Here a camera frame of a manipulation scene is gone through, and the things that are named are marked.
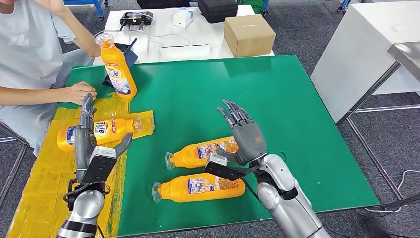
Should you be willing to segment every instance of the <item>plastic bottle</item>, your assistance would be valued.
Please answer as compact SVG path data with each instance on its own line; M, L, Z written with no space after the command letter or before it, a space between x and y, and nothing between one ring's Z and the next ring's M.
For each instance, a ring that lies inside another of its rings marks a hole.
M204 166L210 154L216 151L217 145L227 152L233 153L238 150L233 136L188 145L175 154L167 152L165 155L166 167L172 170L175 167L191 169Z
M133 119L111 119L93 123L93 132L98 145L121 140L125 134L142 129L139 117ZM63 151L74 150L75 126L63 128L58 132L57 144Z
M209 173L184 175L170 182L155 182L153 201L169 199L175 202L194 202L238 197L244 194L245 185L240 179L230 181Z
M112 85L118 96L132 99L137 93L137 87L125 61L125 56L114 44L114 37L101 33L96 37L101 46L101 58Z

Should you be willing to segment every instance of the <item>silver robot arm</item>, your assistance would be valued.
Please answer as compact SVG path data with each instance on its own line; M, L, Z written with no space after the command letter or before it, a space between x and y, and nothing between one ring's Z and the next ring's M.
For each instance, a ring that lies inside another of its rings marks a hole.
M258 159L259 169L272 182L260 182L257 196L287 238L330 238L311 203L280 156L268 154Z
M229 153L218 147L217 154L208 158L204 170L230 180L253 172L258 182L258 200L286 238L331 238L283 159L267 153L267 144L257 123L234 102L223 100L223 103L229 113L224 108L217 109L232 129L238 151ZM229 167L227 162L249 167Z
M88 94L82 104L80 125L75 128L76 178L69 183L63 199L71 211L69 218L57 233L57 238L94 238L97 221L104 206L105 182L118 157L131 144L128 133L114 148L97 146L93 133L92 95Z

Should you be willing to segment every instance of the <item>green table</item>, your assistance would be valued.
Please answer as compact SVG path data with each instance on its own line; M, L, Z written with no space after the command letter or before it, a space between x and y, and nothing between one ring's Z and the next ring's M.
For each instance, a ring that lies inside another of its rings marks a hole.
M131 72L138 95L130 111L153 110L156 129L128 149L119 236L271 218L249 191L225 200L152 201L155 181L202 171L168 171L166 152L230 135L216 109L222 99L248 111L260 125L270 153L286 154L287 165L316 212L379 204L296 56L137 64ZM112 91L100 85L104 76L103 67L79 68L68 85L85 80L104 97ZM256 187L253 175L246 179Z

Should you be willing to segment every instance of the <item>black case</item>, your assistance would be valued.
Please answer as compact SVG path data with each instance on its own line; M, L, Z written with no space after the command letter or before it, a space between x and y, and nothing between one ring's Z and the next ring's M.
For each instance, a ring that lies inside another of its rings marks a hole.
M137 0L141 9L164 9L172 7L190 7L188 0Z
M201 15L208 23L224 22L227 17L236 16L238 4L235 0L198 0Z

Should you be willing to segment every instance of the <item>gray carpet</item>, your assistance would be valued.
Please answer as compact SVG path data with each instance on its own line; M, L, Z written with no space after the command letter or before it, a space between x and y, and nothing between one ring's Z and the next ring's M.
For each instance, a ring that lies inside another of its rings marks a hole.
M273 50L279 54L296 54L308 75L313 71L329 39L334 33L342 15L335 12L339 3L336 0L271 0L268 15L265 17L277 33ZM104 8L105 18L110 10L137 9L133 0L110 0L110 8ZM72 8L75 16L92 33L103 30L101 22L93 8ZM63 45L64 52L75 49L75 45ZM380 95L371 97L365 107L418 104L420 98L415 93ZM401 181L403 170L420 170L420 124L419 109L391 112L358 113L351 118L363 136L371 145L375 154L384 163L394 183ZM391 202L395 196L387 187L385 180L370 160L361 143L344 123L339 127L356 161L364 172L373 191L381 202ZM0 186L14 163L19 150L19 142L0 144L1 159ZM28 150L17 178L6 197L5 205L0 209L0 237L4 237L14 210L20 199L35 158ZM419 174L408 174L401 188L403 195L420 192ZM346 210L320 214L325 226L333 231L354 238L373 237L368 227L376 231L383 229L389 233L420 238L420 205L402 208L401 212L383 218L368 219L383 214L370 213L364 209ZM334 238L343 236L331 232ZM198 229L145 236L151 238L265 238L283 237L273 221L227 225L216 228Z

